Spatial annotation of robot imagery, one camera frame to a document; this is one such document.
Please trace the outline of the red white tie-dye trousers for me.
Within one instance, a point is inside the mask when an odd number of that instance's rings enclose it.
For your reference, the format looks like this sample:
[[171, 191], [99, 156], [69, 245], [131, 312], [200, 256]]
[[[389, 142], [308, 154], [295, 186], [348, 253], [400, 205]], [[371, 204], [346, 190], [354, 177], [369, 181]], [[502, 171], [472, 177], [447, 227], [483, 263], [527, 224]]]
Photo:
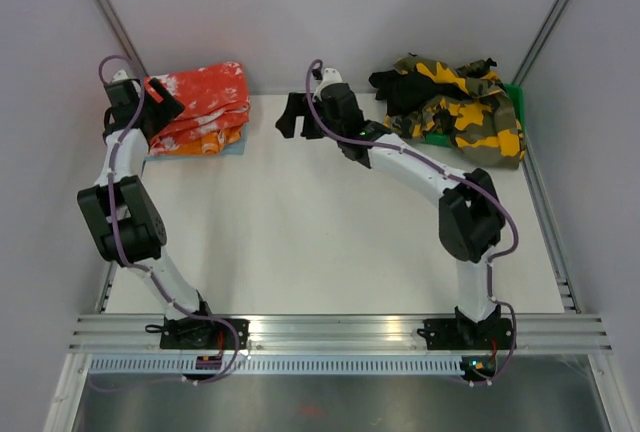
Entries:
[[184, 111], [152, 139], [154, 144], [169, 139], [176, 142], [190, 132], [208, 132], [249, 122], [251, 109], [244, 67], [236, 61], [181, 72], [157, 75]]

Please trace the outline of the camouflage yellow green trousers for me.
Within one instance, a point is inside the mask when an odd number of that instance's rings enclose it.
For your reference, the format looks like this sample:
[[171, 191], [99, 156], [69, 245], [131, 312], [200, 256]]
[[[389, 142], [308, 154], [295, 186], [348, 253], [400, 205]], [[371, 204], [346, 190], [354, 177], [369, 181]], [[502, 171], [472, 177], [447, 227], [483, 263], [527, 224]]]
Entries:
[[479, 167], [517, 169], [526, 154], [524, 132], [496, 67], [491, 58], [458, 67], [415, 54], [399, 59], [389, 70], [417, 71], [450, 89], [406, 116], [386, 113], [384, 125], [405, 140], [446, 135], [451, 149]]

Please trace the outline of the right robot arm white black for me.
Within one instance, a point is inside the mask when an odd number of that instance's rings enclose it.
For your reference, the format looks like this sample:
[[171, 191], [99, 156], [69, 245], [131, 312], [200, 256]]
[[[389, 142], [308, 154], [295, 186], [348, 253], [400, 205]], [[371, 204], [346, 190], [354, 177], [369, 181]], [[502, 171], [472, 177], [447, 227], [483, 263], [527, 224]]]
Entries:
[[366, 119], [346, 83], [326, 87], [318, 98], [289, 93], [275, 127], [291, 139], [299, 118], [305, 139], [335, 140], [347, 159], [388, 174], [437, 208], [440, 244], [456, 260], [457, 339], [469, 348], [488, 341], [491, 323], [500, 318], [489, 292], [489, 259], [505, 226], [490, 175], [482, 169], [471, 173], [448, 169], [382, 123]]

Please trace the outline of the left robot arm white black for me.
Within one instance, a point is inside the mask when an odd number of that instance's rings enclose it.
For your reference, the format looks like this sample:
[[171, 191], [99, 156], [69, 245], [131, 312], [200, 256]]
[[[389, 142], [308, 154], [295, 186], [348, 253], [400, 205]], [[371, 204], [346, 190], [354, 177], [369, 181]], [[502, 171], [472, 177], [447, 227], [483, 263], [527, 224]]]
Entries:
[[94, 184], [77, 193], [77, 204], [100, 256], [136, 275], [167, 321], [187, 320], [183, 338], [205, 349], [216, 341], [218, 326], [169, 256], [164, 221], [142, 181], [153, 135], [184, 106], [159, 80], [150, 85], [147, 90], [123, 70], [104, 85], [110, 102], [104, 116], [106, 155]]

